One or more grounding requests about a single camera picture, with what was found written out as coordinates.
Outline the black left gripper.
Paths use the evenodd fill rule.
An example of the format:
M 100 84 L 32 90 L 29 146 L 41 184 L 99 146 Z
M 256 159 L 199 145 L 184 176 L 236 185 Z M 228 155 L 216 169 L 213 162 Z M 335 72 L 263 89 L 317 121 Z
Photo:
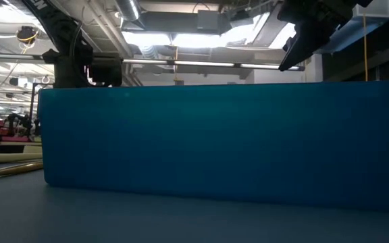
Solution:
M 122 85 L 121 65 L 95 62 L 83 64 L 72 57 L 59 57 L 54 64 L 55 88 L 101 88 Z

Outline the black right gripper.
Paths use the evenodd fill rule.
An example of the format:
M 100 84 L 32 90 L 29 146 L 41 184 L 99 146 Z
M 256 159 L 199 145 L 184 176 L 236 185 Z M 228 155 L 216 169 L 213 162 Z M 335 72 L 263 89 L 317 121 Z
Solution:
M 286 52 L 280 71 L 306 60 L 330 41 L 330 28 L 342 28 L 356 5 L 367 7 L 373 0 L 284 0 L 278 19 L 295 24 L 296 34 L 282 49 Z

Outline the yellow-handled table knife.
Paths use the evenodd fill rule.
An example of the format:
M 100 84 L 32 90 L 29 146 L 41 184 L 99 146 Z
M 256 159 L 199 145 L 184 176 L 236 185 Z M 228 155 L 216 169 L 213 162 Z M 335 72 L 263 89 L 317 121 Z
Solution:
M 42 158 L 42 153 L 0 153 L 0 163 L 15 163 Z

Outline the blue ceiling panel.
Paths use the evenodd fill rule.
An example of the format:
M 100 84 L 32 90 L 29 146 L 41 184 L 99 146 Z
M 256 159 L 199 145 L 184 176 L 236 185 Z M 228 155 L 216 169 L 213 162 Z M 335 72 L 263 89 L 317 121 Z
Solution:
M 364 30 L 363 15 L 353 17 L 346 25 L 337 30 L 330 37 L 330 42 L 318 49 L 315 54 L 339 52 L 357 40 L 363 38 L 389 20 L 389 16 L 365 16 L 366 30 Z

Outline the grey ceiling vent box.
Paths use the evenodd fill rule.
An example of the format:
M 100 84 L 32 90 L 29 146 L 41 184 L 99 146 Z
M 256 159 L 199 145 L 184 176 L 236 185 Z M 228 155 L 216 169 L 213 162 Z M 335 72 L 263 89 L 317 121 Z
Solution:
M 221 35 L 231 28 L 226 14 L 218 11 L 198 10 L 197 31 L 199 33 Z

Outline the white ceiling box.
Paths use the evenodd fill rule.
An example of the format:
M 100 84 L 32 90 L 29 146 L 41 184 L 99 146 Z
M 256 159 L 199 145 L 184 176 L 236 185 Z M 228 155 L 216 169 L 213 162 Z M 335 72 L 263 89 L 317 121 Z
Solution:
M 373 0 L 367 7 L 356 5 L 353 15 L 355 17 L 389 18 L 389 0 Z

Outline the long ceiling light strip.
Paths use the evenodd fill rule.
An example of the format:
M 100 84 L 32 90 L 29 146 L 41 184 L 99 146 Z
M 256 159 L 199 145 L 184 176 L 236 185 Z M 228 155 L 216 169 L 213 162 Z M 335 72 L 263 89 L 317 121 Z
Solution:
M 21 63 L 50 63 L 45 61 L 41 55 L 24 55 L 24 54 L 4 54 L 0 53 L 1 62 Z M 228 63 L 228 62 L 212 62 L 212 61 L 187 61 L 187 60 L 166 60 L 166 59 L 119 59 L 116 57 L 94 57 L 93 64 L 145 64 L 145 65 L 187 65 L 187 66 L 205 66 L 218 68 L 240 68 L 253 70 L 279 70 L 277 64 L 260 64 L 260 63 Z

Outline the blue plastic bin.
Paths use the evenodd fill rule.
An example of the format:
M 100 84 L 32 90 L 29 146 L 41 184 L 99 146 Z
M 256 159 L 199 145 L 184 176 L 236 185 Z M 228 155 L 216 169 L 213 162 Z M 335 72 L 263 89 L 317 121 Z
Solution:
M 389 211 L 389 81 L 40 93 L 45 180 Z

